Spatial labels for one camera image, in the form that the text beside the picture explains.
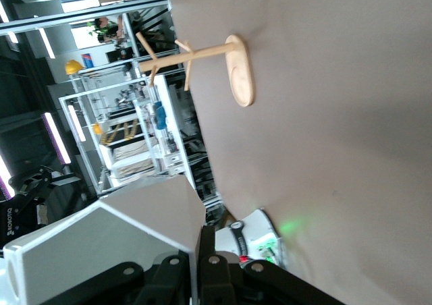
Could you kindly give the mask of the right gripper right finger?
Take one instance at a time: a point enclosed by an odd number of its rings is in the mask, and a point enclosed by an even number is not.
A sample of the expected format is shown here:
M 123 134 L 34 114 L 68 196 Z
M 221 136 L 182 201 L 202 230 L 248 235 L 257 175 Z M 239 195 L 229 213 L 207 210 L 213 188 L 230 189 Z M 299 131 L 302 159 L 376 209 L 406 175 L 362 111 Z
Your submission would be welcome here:
M 198 253 L 201 304 L 341 304 L 266 260 L 230 262 L 215 249 L 215 228 L 204 226 Z

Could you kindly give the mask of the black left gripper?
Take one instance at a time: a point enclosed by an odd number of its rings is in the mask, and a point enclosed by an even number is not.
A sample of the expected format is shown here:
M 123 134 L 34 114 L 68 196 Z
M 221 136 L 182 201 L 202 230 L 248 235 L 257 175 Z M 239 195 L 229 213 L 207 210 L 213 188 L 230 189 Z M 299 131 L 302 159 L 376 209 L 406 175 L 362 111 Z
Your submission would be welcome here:
M 11 176 L 8 200 L 1 201 L 1 243 L 7 244 L 47 224 L 47 207 L 41 202 L 51 193 L 53 170 L 40 165 Z

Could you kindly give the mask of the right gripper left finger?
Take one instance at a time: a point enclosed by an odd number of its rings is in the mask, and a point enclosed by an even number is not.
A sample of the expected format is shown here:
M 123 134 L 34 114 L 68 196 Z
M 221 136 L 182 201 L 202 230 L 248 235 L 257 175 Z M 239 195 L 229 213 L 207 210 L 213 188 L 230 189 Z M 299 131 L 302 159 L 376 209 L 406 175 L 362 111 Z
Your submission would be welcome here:
M 144 270 L 122 262 L 44 301 L 44 304 L 188 304 L 191 297 L 188 257 L 167 256 Z

